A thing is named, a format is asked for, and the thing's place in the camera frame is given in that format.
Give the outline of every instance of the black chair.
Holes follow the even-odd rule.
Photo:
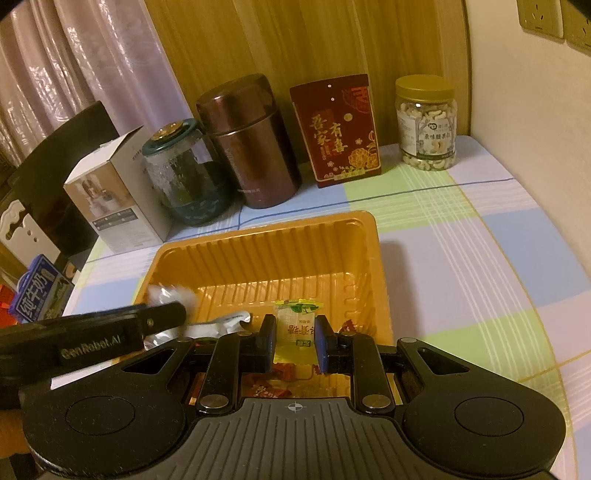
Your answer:
[[[102,103],[96,102],[44,139],[8,179],[17,198],[77,267],[97,234],[64,191],[76,164],[101,144],[119,137]]]

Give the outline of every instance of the yellow candy package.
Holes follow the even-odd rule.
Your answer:
[[[275,363],[314,365],[318,363],[314,347],[314,319],[324,305],[314,300],[275,302],[277,344]]]

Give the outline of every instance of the white wall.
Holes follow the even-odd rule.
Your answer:
[[[523,184],[591,274],[591,56],[526,33],[516,0],[466,3],[472,136]]]

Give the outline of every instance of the wall outlet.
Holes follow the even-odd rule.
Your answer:
[[[522,28],[563,38],[560,0],[517,0],[517,11]]]
[[[591,19],[579,12],[569,0],[561,0],[561,3],[566,41],[591,53]]]

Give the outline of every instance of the wooden wall panel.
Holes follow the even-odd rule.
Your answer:
[[[205,91],[267,75],[290,138],[307,158],[289,88],[366,72],[380,144],[398,141],[396,78],[434,73],[456,85],[468,133],[470,59],[463,0],[146,0],[191,111]]]

